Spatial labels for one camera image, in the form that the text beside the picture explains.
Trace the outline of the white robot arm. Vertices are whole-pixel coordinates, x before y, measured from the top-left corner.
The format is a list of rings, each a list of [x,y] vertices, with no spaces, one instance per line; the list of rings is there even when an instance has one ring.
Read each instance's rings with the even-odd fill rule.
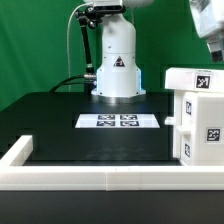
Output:
[[[136,29],[123,13],[147,7],[155,0],[83,0],[89,27],[102,27],[102,64],[92,96],[101,102],[129,103],[146,91],[136,65]],[[198,36],[207,42],[214,62],[224,61],[224,0],[188,0]]]

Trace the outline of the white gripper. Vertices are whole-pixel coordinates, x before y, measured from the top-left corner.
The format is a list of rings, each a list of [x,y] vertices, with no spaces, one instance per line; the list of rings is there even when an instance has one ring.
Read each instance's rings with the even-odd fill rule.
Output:
[[[189,0],[189,6],[200,38],[224,29],[224,0]],[[224,39],[213,35],[206,42],[212,61],[224,61]]]

